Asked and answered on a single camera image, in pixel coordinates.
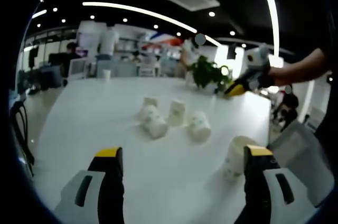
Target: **robotic hand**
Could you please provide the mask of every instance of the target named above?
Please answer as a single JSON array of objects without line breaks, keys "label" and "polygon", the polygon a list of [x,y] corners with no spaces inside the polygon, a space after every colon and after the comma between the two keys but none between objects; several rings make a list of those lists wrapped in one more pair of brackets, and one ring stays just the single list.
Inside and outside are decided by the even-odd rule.
[{"label": "robotic hand", "polygon": [[307,223],[316,210],[305,185],[270,150],[248,145],[244,152],[246,205],[235,224]]},{"label": "robotic hand", "polygon": [[230,84],[224,92],[228,96],[242,95],[248,90],[267,88],[274,84],[274,80],[267,73],[270,70],[269,49],[266,44],[248,50],[245,60],[248,69]]}]

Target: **ceiling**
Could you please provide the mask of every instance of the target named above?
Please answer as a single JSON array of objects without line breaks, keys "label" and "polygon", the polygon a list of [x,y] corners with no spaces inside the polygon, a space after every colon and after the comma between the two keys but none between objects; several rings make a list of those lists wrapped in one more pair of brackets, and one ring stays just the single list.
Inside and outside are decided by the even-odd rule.
[{"label": "ceiling", "polygon": [[[82,6],[82,2],[110,2],[143,8],[163,14],[185,23],[198,32],[212,38],[238,38],[273,44],[273,32],[267,0],[218,0],[219,7],[190,12],[167,0],[44,0],[37,11],[47,9],[48,12],[34,18],[29,26],[28,35],[44,29],[62,25],[78,25],[82,20],[89,20],[91,15],[95,21],[108,25],[126,24],[152,29],[154,24],[158,31],[175,35],[181,32],[181,38],[192,33],[172,23],[137,12],[109,8]],[[315,48],[327,35],[327,23],[321,0],[275,0],[279,20],[280,47],[297,54],[299,60]],[[208,12],[215,12],[209,17]]]}]

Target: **potted plant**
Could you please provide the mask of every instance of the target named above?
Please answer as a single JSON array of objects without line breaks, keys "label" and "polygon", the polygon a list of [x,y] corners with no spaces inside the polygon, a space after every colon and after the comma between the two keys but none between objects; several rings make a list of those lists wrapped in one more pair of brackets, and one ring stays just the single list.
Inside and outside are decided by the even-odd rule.
[{"label": "potted plant", "polygon": [[198,88],[206,88],[210,83],[214,84],[214,92],[224,89],[228,82],[230,82],[230,77],[222,74],[222,69],[227,66],[217,67],[215,62],[208,62],[207,57],[201,55],[196,63],[193,63],[188,67],[188,71],[192,72],[193,79]]}]

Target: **paper cup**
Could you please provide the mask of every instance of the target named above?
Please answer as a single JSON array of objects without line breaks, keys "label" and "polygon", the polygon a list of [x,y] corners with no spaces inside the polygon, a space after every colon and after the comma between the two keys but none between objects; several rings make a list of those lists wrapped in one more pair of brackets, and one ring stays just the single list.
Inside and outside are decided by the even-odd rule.
[{"label": "paper cup", "polygon": [[140,118],[142,126],[150,133],[153,139],[163,137],[168,131],[168,124],[159,114],[155,106],[144,107]]},{"label": "paper cup", "polygon": [[171,126],[180,126],[184,123],[185,103],[182,101],[173,101],[170,105],[168,123]]},{"label": "paper cup", "polygon": [[185,74],[185,84],[187,86],[194,84],[194,77],[192,75],[192,72],[186,72],[186,74]]},{"label": "paper cup", "polygon": [[145,97],[143,99],[143,106],[147,105],[153,105],[155,107],[158,107],[158,100],[156,97]]},{"label": "paper cup", "polygon": [[144,124],[149,117],[159,115],[158,109],[154,105],[144,106],[139,112],[139,120]]},{"label": "paper cup", "polygon": [[148,131],[153,139],[163,137],[168,131],[168,124],[161,116],[151,117],[147,125]]},{"label": "paper cup", "polygon": [[194,140],[199,142],[206,141],[211,135],[211,127],[205,113],[194,113],[188,121],[188,130]]},{"label": "paper cup", "polygon": [[228,180],[234,181],[244,172],[244,147],[246,145],[258,146],[257,142],[245,136],[235,137],[229,145],[223,170]]},{"label": "paper cup", "polygon": [[110,75],[111,75],[111,71],[110,70],[103,70],[104,72],[104,79],[106,82],[108,82],[110,80]]}]

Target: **sleeve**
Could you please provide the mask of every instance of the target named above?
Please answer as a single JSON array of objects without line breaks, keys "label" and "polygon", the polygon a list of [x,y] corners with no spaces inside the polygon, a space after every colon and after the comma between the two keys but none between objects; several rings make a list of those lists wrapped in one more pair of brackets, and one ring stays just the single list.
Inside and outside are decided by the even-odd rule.
[{"label": "sleeve", "polygon": [[338,32],[334,31],[333,35],[325,43],[321,43],[319,48],[324,52],[330,66],[336,63],[336,55],[338,52]]}]

